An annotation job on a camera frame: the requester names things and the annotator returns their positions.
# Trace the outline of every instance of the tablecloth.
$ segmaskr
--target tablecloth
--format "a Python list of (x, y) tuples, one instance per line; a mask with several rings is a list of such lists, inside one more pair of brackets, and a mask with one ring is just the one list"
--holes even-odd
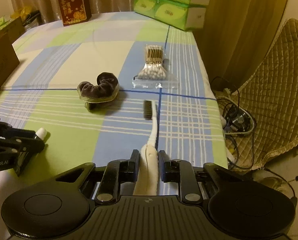
[[(133, 89), (146, 44), (165, 48), (178, 90)], [(193, 166), (227, 167), (219, 109), (191, 32), (134, 12), (105, 13), (87, 23), (63, 27), (57, 21), (33, 28), (13, 47), (20, 65), (0, 91), (0, 118), (16, 128), (44, 127), (51, 136), (20, 178), (11, 170), (0, 172), (0, 205), (20, 187), (82, 163), (105, 166), (128, 159), (151, 132), (143, 100), (155, 100), (158, 107), (158, 150)], [(89, 113), (76, 87), (82, 81), (96, 84), (102, 72), (118, 77), (119, 95), (108, 108)], [(158, 193), (176, 194), (177, 187), (160, 183)]]

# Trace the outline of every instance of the clear plastic bag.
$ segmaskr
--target clear plastic bag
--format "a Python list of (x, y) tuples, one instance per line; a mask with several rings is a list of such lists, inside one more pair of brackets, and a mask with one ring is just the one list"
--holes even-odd
[(145, 64), (142, 70), (133, 78), (133, 88), (164, 88), (177, 89), (178, 79), (164, 68), (163, 47), (146, 45)]

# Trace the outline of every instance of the toothbrush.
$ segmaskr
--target toothbrush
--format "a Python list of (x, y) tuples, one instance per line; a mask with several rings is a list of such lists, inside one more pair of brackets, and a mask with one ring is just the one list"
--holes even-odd
[(133, 195), (156, 196), (159, 180), (158, 153), (155, 148), (158, 124), (154, 101), (144, 101), (144, 117), (152, 119), (152, 130), (147, 143), (141, 148), (138, 180)]

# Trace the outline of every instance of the quilted fabric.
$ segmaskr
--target quilted fabric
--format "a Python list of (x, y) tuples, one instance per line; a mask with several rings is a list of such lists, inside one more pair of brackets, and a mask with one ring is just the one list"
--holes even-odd
[[(274, 46), (239, 92), (241, 107), (257, 121), (252, 169), (298, 145), (298, 20), (286, 21)], [(249, 167), (252, 136), (236, 140), (238, 165)]]

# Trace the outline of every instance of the floor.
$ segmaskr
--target floor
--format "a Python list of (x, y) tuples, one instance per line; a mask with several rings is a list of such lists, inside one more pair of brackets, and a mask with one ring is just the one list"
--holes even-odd
[[(281, 175), (287, 181), (295, 179), (295, 177), (298, 175), (298, 148), (273, 159), (267, 163), (266, 167)], [(273, 175), (264, 170), (259, 170), (254, 173), (254, 179), (257, 181), (264, 177), (273, 177)], [(290, 184), (294, 188), (296, 197), (298, 198), (298, 181), (291, 181)], [(296, 208), (296, 217), (289, 230), (288, 236), (293, 240), (298, 240), (298, 203)]]

